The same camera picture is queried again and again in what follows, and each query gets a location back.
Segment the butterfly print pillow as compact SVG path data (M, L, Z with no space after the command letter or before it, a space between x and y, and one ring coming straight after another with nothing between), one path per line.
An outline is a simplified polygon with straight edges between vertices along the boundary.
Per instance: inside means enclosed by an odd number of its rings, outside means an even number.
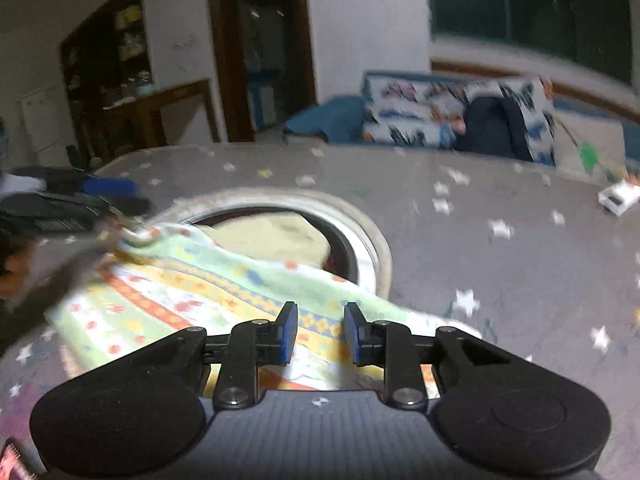
M375 78L364 104L363 140L402 148L454 150L457 133L464 133L463 115L469 102L480 96L511 98L524 117L526 140L533 162L552 166L553 133L550 126L553 88L534 78L473 80L467 84L413 84L408 80Z

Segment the dark navy backpack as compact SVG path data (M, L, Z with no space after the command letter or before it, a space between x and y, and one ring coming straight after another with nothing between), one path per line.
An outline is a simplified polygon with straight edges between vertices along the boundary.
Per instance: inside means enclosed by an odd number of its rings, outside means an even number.
M452 144L456 151L533 161L525 137L524 117L514 99L475 98L466 107L463 122L464 133L457 133Z

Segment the colourful patterned child's garment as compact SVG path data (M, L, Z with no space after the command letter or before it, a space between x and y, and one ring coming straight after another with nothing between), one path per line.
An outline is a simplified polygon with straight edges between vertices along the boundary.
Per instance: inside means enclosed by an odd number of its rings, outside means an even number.
M349 359L343 335L349 301L367 320L404 324L417 335L432 336L440 326L479 334L460 321L398 307L312 266L229 252L204 229L175 223L125 232L89 283L70 292L48 320L79 366L93 370L190 326L219 335L255 318L271 321L288 301L298 307L292 360L260 370L264 389L381 389L382 370Z

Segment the beige sofa cushion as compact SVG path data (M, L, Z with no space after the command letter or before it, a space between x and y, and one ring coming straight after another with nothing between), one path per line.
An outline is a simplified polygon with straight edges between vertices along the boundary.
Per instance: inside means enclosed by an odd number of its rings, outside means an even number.
M613 119L555 110L555 167L572 178L608 183L627 175L623 126Z

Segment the small white box device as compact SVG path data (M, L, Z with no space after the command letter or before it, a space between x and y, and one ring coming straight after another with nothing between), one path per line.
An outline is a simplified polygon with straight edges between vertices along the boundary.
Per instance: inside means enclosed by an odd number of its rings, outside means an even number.
M640 188L626 180L605 188L598 194L598 203L610 214L620 217L640 200Z

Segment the dark wooden shelf cabinet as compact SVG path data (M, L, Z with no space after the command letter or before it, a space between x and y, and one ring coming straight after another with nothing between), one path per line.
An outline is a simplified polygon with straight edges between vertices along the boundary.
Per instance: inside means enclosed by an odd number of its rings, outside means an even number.
M151 73L143 1L104 2L62 42L60 61L78 150L104 158L104 113Z

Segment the smartphone with lit screen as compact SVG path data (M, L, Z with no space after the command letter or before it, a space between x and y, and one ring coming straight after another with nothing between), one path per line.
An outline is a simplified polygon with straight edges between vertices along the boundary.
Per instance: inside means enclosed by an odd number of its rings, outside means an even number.
M38 480L35 468L23 456L18 445L8 439L0 457L0 480Z

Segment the dark window with green frame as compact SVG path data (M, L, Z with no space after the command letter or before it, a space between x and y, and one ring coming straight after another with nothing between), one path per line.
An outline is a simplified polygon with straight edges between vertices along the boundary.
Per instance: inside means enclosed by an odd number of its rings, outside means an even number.
M632 81L629 0L430 0L437 36L504 44Z

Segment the round recessed table burner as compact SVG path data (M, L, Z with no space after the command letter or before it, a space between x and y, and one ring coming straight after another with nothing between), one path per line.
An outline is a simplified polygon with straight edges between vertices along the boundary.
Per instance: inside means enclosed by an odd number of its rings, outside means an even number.
M294 188L228 188L179 198L155 222L205 226L244 256L306 263L386 299L393 258L382 231L356 206Z

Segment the dark wooden doorway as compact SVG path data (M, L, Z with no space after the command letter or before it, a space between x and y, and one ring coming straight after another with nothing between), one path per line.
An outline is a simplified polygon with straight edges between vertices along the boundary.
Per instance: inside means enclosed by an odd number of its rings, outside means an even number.
M256 133L316 102L307 0L208 0L227 139Z

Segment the grey star pattern table mat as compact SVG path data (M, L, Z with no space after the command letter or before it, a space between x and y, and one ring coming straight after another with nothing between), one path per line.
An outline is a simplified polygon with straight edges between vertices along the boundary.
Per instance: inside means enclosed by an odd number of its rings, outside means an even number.
M213 336L177 330L83 370L48 320L107 255L41 237L44 318L1 359L1 441L46 479L634 479L639 474L639 215L547 166L412 148L148 148L102 177L154 206L294 188L356 206L393 258L385 300L451 318L421 370L425 411L381 389L264 389L215 411Z

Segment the brown wooden side table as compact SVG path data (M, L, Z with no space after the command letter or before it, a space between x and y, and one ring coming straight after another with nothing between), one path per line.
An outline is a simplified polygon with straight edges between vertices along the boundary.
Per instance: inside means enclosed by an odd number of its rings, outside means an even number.
M200 79L137 96L132 101L104 110L104 134L107 145L114 148L115 141L123 138L136 150L167 146L162 110L192 98L202 99L210 140L219 143L210 83L208 79Z

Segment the blue sofa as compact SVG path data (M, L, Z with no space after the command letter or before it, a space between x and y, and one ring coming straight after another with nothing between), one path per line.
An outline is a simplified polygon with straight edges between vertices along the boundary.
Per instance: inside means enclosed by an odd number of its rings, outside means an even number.
M364 104L370 98L370 84L375 78L408 80L413 84L467 84L473 80L508 78L504 70L488 70L484 74L394 72L393 70L366 70L358 94L336 96L321 104L307 107L290 118L284 127L287 134L321 136L329 144L361 144ZM592 96L566 84L553 84L554 105L588 116L618 118L623 124L626 159L639 161L639 113L617 103Z

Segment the white refrigerator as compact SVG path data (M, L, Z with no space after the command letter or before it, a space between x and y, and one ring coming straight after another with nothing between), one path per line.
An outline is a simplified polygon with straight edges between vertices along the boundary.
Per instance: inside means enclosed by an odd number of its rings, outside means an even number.
M58 123L58 111L49 89L39 89L21 99L25 131L41 166L64 166L66 151Z

